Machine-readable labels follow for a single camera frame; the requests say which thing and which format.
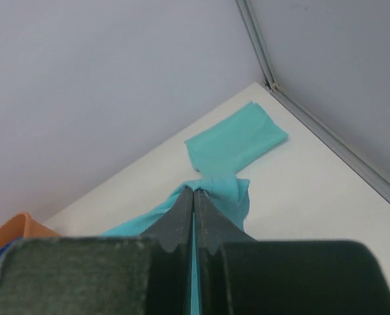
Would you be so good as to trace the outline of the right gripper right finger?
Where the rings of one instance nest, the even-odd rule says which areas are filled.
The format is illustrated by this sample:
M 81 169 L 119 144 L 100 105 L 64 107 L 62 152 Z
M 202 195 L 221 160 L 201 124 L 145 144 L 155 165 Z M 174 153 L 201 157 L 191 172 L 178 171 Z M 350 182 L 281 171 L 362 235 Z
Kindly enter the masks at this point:
M 201 314 L 390 314 L 376 258 L 355 241 L 258 241 L 193 195 Z

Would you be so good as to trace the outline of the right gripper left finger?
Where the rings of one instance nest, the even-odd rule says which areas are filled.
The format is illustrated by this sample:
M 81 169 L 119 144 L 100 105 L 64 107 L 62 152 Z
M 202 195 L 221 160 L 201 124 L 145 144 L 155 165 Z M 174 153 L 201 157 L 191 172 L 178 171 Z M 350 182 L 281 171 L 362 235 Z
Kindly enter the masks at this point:
M 193 191 L 134 237 L 33 238 L 0 261 L 0 314 L 189 314 Z

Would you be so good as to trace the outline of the light blue t shirt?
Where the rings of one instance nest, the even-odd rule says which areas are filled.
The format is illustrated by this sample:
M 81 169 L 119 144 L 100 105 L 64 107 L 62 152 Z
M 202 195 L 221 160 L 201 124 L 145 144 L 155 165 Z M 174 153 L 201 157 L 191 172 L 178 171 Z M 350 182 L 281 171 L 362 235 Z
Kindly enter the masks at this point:
M 249 181 L 234 175 L 181 184 L 160 205 L 107 232 L 125 236 L 125 289 L 116 314 L 242 314 L 238 263 Z

